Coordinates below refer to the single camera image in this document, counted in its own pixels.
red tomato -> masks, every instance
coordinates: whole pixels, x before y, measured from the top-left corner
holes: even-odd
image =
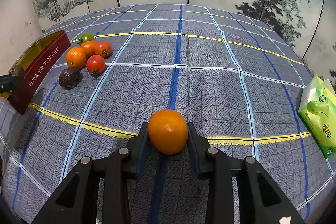
[[[105,61],[100,55],[92,55],[86,62],[86,68],[91,75],[98,75],[105,69]]]
[[[110,56],[112,53],[111,44],[107,41],[101,41],[96,44],[96,47],[94,48],[95,54],[100,55],[103,58],[106,58]]]

white wall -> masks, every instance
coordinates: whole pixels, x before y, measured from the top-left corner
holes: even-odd
[[[32,0],[0,0],[0,75],[42,34]]]

green tissue package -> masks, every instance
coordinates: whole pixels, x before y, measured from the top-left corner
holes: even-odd
[[[325,158],[336,153],[336,94],[329,81],[317,75],[303,89],[298,111]]]

red box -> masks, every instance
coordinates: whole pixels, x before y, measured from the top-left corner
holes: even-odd
[[[70,46],[70,41],[64,30],[60,31],[56,36],[51,34],[42,39],[46,40],[48,37],[50,37],[51,42],[42,49],[25,70],[22,86],[17,90],[12,90],[7,98],[20,114],[24,114],[44,77]]]

